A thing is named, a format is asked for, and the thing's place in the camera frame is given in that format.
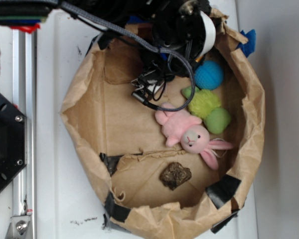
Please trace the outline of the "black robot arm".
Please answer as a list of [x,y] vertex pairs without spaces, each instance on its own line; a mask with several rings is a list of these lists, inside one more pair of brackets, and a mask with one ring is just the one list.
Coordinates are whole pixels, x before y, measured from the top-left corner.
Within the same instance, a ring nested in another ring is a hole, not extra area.
[[133,40],[145,64],[133,96],[154,110],[156,92],[175,76],[193,79],[216,38],[207,0],[0,0],[0,25],[31,33],[54,9],[99,30],[102,48]]

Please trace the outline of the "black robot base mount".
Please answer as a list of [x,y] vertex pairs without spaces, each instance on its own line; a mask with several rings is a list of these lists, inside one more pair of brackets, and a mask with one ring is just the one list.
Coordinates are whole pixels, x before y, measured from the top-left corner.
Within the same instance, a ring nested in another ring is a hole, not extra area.
[[25,121],[0,93],[0,193],[25,167]]

